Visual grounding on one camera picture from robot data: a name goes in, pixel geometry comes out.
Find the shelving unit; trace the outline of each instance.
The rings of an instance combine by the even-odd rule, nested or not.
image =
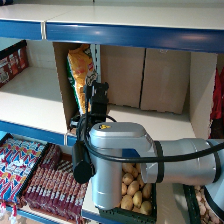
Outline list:
[[[0,89],[0,98],[2,131],[64,145],[67,127],[55,70],[25,69]]]
[[[224,53],[224,3],[37,2],[0,7],[0,37]],[[26,69],[0,89],[0,130],[72,146],[76,138],[66,134],[60,93],[55,70]],[[156,140],[195,137],[187,113],[109,109],[117,121],[142,124]],[[83,216],[110,223],[99,217],[91,193],[89,185]],[[158,185],[157,198],[158,224],[189,223],[181,185]],[[32,213],[27,207],[24,211]]]

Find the snack package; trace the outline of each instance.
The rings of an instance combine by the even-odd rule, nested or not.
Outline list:
[[[69,51],[67,70],[68,79],[74,89],[79,112],[82,115],[85,113],[84,85],[92,85],[92,82],[97,78],[89,44],[82,44],[80,48]]]

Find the cardboard box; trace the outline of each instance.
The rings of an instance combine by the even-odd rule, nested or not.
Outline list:
[[[147,49],[142,110],[182,113],[190,78],[190,52]]]
[[[139,108],[144,48],[101,46],[101,82],[109,103]]]
[[[74,98],[72,87],[67,77],[66,57],[69,49],[78,48],[79,45],[71,43],[53,43],[53,46],[60,91],[62,95],[62,103],[64,107],[64,114],[67,127],[69,128],[70,118],[74,116],[76,112],[78,112],[78,108]],[[125,103],[123,103],[124,101],[120,101],[121,105],[128,104],[129,106],[131,105],[133,107],[138,107],[140,97],[139,93],[141,89],[141,73],[138,73],[138,77],[137,75],[135,77],[136,73],[132,72],[132,75],[130,75],[130,70],[128,70],[128,72],[130,73],[125,73],[125,68],[126,66],[128,67],[130,65],[130,67],[133,69],[136,65],[138,67],[138,71],[140,71],[140,64],[143,62],[143,60],[140,59],[144,55],[144,49],[139,50],[138,48],[126,48],[125,51],[121,51],[122,48],[123,47],[114,46],[103,46],[101,48],[101,64],[102,68],[104,69],[104,72],[102,73],[104,75],[106,74],[106,70],[109,71],[109,73],[107,73],[107,80],[105,80],[104,78],[102,81],[109,82],[110,91],[113,89],[110,94],[117,97],[115,98],[117,101],[112,102],[118,104],[120,100],[119,96],[120,98],[122,98],[123,94],[127,96],[130,101],[128,102],[126,99],[124,99]],[[131,52],[135,51],[138,52],[136,53],[138,57],[131,54]],[[134,63],[136,62],[136,60],[132,59],[131,55],[133,56],[133,58],[138,58],[137,64]],[[175,99],[175,108],[178,109],[175,111],[175,113],[181,113],[183,104],[185,102],[187,115],[184,113],[183,116],[175,114],[172,114],[172,116],[170,116],[170,114],[168,113],[141,111],[135,108],[124,108],[117,106],[113,106],[112,109],[111,107],[109,107],[109,109],[111,110],[109,112],[109,115],[113,116],[117,121],[130,121],[140,123],[146,128],[146,130],[149,130],[150,134],[152,133],[152,136],[154,136],[154,132],[161,132],[159,130],[165,129],[162,132],[167,133],[167,136],[164,136],[164,138],[160,137],[160,140],[171,139],[168,134],[169,131],[174,133],[178,132],[180,133],[180,136],[195,136],[198,138],[207,139],[210,129],[210,112],[214,90],[215,69],[218,61],[220,61],[220,57],[221,55],[213,53],[168,51],[166,54],[162,54],[159,52],[159,50],[147,50],[142,99],[144,100],[144,97],[147,97],[145,98],[146,105],[148,105],[147,99],[149,99],[149,102],[155,101],[155,105],[161,104],[160,108],[157,107],[156,109],[154,109],[159,111],[168,111],[169,103],[167,104],[166,98],[168,98],[168,102],[171,103]],[[122,70],[122,75],[124,74],[123,77],[121,77],[121,73],[117,73],[120,74],[117,75],[110,71],[110,69],[114,72],[116,72],[116,70],[120,71],[119,67]],[[155,72],[151,72],[148,74],[154,75],[147,75],[146,72],[150,70]],[[127,86],[120,86],[121,80],[123,80],[122,82],[125,82],[126,80],[126,82],[129,84]],[[171,93],[173,94],[172,91],[175,90],[174,87],[179,91],[178,93],[176,93],[177,95],[171,95]],[[190,89],[190,94],[188,94],[188,100],[185,100],[188,87]],[[156,100],[158,100],[159,96],[161,96],[161,92],[164,93],[163,96],[165,101],[161,101],[160,103],[158,103],[156,102]],[[131,103],[132,96],[135,99],[134,104]],[[177,135],[175,136],[176,137],[172,137],[172,140],[180,138]]]

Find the white shelf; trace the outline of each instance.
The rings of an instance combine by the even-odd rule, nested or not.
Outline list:
[[[45,22],[68,11],[68,5],[13,4],[0,8],[0,20]]]
[[[177,115],[115,105],[109,105],[108,109],[109,115],[117,121],[141,124],[154,140],[195,138],[188,113]]]
[[[25,69],[0,89],[0,99],[1,121],[59,134],[67,132],[55,70]]]
[[[70,224],[70,222],[66,222],[66,221],[64,221],[62,219],[55,218],[55,217],[50,216],[50,215],[45,215],[45,214],[43,214],[41,212],[33,211],[32,209],[30,209],[30,207],[28,205],[24,206],[20,210],[25,211],[25,212],[28,212],[30,214],[33,214],[35,216],[39,216],[39,217],[42,217],[42,218],[51,220],[51,221],[56,222],[56,223],[60,223],[60,224]]]
[[[48,22],[224,29],[224,4],[96,2],[73,7],[73,11]]]

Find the store shelf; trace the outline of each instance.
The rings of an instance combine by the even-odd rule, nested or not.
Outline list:
[[[0,89],[0,130],[64,144],[67,126],[55,70],[25,69]]]
[[[9,212],[12,212],[12,208],[9,207],[9,206],[6,207],[6,210],[9,211]],[[17,210],[17,215],[21,215],[21,216],[23,216],[27,219],[32,219],[32,220],[35,220],[37,222],[44,223],[44,224],[62,223],[62,220],[60,220],[60,219],[50,220],[48,216],[47,217],[42,217],[42,214],[33,214],[32,211],[29,208],[27,208],[27,206],[24,207],[24,210],[18,209]]]
[[[41,40],[45,21],[70,11],[69,6],[14,4],[0,7],[0,37]]]
[[[195,138],[189,114],[159,113],[143,111],[137,108],[108,105],[108,115],[118,122],[134,122],[141,124],[154,140],[177,140]],[[76,137],[67,135],[67,145],[73,146]]]
[[[95,3],[46,23],[50,41],[224,52],[224,4]]]

